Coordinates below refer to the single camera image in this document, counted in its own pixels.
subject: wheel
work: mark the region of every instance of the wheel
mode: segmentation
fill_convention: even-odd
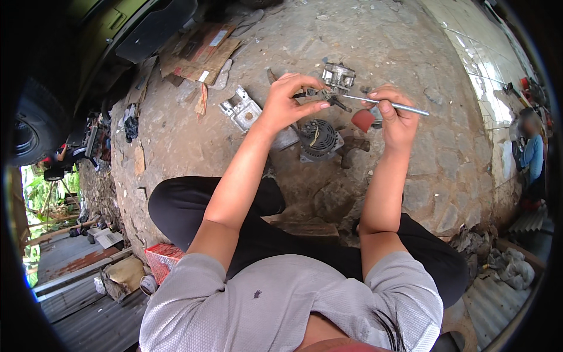
[[[283,0],[240,0],[240,2],[250,8],[258,9],[279,5],[283,2]]]
[[[55,96],[28,78],[15,118],[12,164],[35,164],[62,145],[70,114]]]
[[[45,170],[43,179],[47,182],[55,182],[65,178],[65,171],[60,167],[54,167]]]

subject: corrugated metal sheet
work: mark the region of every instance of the corrugated metal sheet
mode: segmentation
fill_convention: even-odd
[[[87,277],[76,287],[42,301],[41,309],[47,320],[55,323],[103,297],[104,295],[96,291],[94,280]]]
[[[104,296],[54,323],[53,328],[69,351],[123,352],[138,342],[148,300],[140,289],[119,304]]]
[[[39,245],[41,259],[37,270],[37,285],[81,269],[119,252],[115,247],[104,249],[99,243],[90,244],[85,236],[69,237],[68,233],[51,238]]]
[[[510,226],[508,232],[523,233],[537,231],[542,228],[543,220],[547,218],[547,206],[543,204],[535,212],[527,212]]]
[[[484,349],[514,318],[530,295],[531,288],[517,291],[505,282],[493,278],[475,279],[463,294],[469,311],[479,350]]]

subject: plastic crate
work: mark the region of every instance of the plastic crate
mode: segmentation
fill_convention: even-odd
[[[178,247],[166,243],[155,244],[145,249],[146,259],[159,285],[162,284],[170,270],[178,264],[184,254]]]

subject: metal rod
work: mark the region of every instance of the metal rod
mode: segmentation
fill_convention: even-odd
[[[374,103],[374,104],[379,104],[379,100],[372,100],[372,99],[368,99],[368,98],[360,98],[358,96],[346,95],[346,94],[343,94],[342,96],[345,97],[345,98],[358,99],[358,100],[368,101],[368,102]],[[412,106],[406,106],[406,105],[403,105],[403,104],[395,104],[395,103],[391,103],[391,106],[393,106],[395,109],[410,111],[412,113],[419,114],[419,115],[424,115],[424,116],[430,115],[430,113],[428,111],[413,108]]]

